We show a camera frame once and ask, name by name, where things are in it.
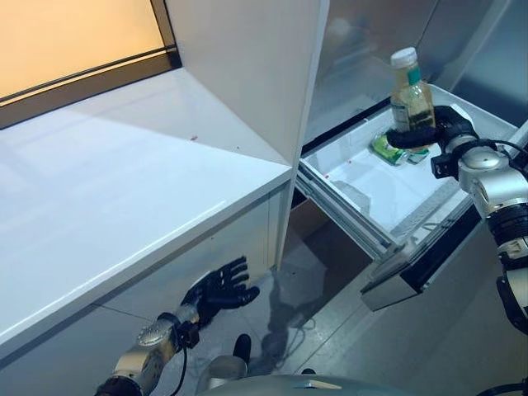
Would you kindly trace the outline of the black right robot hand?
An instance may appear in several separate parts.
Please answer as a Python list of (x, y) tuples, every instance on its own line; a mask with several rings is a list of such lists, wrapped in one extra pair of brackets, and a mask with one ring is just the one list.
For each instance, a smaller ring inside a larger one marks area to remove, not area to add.
[(415, 130), (389, 130), (387, 141), (396, 149), (418, 149), (439, 144), (444, 149), (452, 139), (460, 136), (478, 138), (473, 124), (452, 106), (434, 106), (436, 126), (422, 126)]

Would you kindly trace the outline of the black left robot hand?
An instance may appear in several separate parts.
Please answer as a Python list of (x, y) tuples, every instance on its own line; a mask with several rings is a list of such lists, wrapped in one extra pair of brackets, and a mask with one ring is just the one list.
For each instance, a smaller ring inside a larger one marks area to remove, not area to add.
[(248, 287), (248, 262), (241, 256), (198, 280), (186, 293), (181, 305), (193, 305), (198, 326), (204, 328), (220, 310), (238, 309), (260, 294), (257, 286)]

